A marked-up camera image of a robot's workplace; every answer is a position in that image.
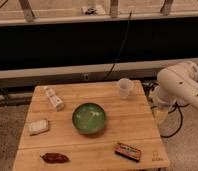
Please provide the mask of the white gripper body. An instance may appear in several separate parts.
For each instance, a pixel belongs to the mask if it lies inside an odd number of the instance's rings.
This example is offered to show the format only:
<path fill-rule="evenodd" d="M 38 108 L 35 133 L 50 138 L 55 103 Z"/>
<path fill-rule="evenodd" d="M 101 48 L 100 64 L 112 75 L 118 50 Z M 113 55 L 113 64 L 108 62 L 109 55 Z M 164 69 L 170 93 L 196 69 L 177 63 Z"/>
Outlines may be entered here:
<path fill-rule="evenodd" d="M 175 97 L 167 93 L 162 87 L 156 86 L 150 93 L 149 98 L 159 108 L 170 107 L 175 104 Z"/>

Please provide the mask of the pale translucent gripper finger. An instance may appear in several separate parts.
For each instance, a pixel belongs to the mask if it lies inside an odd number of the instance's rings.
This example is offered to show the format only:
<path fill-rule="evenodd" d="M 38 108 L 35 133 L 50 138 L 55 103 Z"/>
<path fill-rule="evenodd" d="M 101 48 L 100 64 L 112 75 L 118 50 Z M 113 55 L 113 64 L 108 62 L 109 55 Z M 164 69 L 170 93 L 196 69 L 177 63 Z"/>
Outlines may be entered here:
<path fill-rule="evenodd" d="M 155 120 L 158 125 L 161 125 L 168 116 L 167 109 L 157 109 L 155 111 Z"/>

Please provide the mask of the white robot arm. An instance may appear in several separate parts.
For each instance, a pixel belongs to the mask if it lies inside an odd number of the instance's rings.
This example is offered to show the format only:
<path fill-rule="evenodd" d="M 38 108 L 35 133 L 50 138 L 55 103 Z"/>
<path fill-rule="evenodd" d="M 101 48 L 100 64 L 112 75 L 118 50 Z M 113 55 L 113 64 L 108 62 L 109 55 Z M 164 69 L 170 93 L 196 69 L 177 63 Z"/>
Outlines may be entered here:
<path fill-rule="evenodd" d="M 192 61 L 181 62 L 160 70 L 158 85 L 149 97 L 156 106 L 154 118 L 162 124 L 169 109 L 181 99 L 198 110 L 198 65 Z"/>

